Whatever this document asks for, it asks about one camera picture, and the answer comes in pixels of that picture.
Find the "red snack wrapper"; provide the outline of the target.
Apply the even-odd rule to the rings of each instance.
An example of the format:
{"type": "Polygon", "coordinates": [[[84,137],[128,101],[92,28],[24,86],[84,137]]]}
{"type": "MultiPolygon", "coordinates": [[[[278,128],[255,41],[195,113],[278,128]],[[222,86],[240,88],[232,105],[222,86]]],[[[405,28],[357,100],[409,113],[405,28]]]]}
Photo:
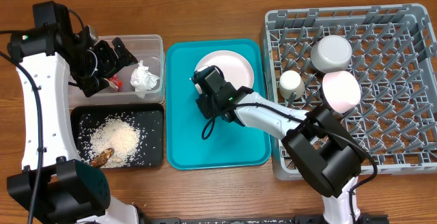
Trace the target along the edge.
{"type": "Polygon", "coordinates": [[[116,74],[114,74],[111,78],[107,79],[107,82],[109,84],[109,87],[114,89],[116,92],[119,92],[123,85],[123,82],[117,77],[116,74]]]}

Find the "white tissue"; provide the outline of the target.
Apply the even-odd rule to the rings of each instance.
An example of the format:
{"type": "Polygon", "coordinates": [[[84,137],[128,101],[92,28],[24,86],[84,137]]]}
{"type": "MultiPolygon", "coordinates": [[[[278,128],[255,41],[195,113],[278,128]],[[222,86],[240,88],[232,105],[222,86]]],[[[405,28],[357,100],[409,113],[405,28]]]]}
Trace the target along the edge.
{"type": "Polygon", "coordinates": [[[130,84],[134,87],[137,96],[145,97],[145,91],[150,91],[157,85],[160,77],[152,74],[148,66],[143,65],[143,61],[139,61],[138,67],[133,70],[130,78],[130,84]]]}

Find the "large white plate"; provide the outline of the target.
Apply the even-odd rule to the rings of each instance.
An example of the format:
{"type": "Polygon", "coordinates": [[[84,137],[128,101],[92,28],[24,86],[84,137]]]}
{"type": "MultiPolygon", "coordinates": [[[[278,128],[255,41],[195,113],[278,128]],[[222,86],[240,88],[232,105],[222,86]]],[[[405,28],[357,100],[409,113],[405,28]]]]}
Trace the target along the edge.
{"type": "Polygon", "coordinates": [[[242,86],[253,88],[254,71],[246,58],[239,53],[227,50],[208,53],[199,61],[195,70],[203,70],[209,66],[218,67],[223,72],[224,79],[236,89],[242,86]]]}

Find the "cream plastic cup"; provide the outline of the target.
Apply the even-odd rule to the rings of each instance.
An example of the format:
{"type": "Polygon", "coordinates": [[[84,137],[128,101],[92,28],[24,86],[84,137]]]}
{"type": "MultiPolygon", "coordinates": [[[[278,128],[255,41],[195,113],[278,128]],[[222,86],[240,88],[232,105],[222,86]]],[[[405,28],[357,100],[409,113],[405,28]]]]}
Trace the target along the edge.
{"type": "Polygon", "coordinates": [[[293,70],[288,70],[280,76],[279,91],[282,97],[286,100],[288,100],[292,94],[295,94],[295,99],[297,99],[304,94],[305,84],[299,73],[293,70]]]}

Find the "brown food scrap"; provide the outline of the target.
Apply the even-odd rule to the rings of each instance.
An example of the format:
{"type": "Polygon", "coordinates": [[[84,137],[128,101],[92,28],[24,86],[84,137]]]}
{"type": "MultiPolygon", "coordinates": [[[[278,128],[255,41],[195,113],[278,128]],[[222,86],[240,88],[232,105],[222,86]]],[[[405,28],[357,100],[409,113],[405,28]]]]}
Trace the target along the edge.
{"type": "Polygon", "coordinates": [[[100,168],[104,166],[114,154],[113,148],[107,148],[103,152],[101,152],[98,156],[96,156],[90,163],[90,165],[94,168],[100,168]]]}

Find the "grey-white bowl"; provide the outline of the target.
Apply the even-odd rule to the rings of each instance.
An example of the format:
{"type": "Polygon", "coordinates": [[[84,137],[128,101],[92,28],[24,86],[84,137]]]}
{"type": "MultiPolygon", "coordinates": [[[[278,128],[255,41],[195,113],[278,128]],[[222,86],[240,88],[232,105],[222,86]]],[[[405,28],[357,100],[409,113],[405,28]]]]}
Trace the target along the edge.
{"type": "Polygon", "coordinates": [[[352,58],[352,46],[342,36],[322,38],[311,48],[311,65],[322,73],[346,70],[352,58]]]}

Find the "small pink-white dish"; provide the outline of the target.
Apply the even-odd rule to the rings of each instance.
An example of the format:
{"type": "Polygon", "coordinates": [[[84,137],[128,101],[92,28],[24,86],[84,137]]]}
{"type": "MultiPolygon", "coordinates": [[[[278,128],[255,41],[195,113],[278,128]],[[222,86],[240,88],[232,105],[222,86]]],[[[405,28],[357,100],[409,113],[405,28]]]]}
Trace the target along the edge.
{"type": "Polygon", "coordinates": [[[329,72],[322,79],[325,101],[338,113],[345,113],[361,101],[361,89],[355,77],[347,71],[329,72]]]}

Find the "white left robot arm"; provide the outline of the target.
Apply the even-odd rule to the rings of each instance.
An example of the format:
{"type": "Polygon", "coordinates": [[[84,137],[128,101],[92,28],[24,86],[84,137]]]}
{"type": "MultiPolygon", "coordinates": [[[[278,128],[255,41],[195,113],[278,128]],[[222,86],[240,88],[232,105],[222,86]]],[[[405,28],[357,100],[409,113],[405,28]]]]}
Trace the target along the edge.
{"type": "Polygon", "coordinates": [[[16,67],[25,109],[22,171],[7,178],[9,195],[28,222],[145,223],[142,211],[112,196],[107,178],[81,160],[68,88],[93,96],[135,56],[121,39],[100,40],[92,27],[73,32],[74,12],[54,1],[33,6],[34,27],[11,31],[3,58],[16,67]]]}

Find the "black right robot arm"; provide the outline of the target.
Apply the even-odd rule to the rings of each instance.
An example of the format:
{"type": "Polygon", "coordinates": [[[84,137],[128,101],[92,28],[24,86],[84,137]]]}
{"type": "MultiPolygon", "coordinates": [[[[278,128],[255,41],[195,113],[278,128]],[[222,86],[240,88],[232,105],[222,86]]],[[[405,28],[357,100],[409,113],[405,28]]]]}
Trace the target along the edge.
{"type": "Polygon", "coordinates": [[[324,223],[365,223],[356,190],[377,176],[377,164],[326,105],[311,111],[281,106],[249,87],[236,89],[218,66],[199,68],[191,81],[201,90],[196,103],[208,121],[202,139],[210,137],[218,117],[268,133],[322,196],[324,223]]]}

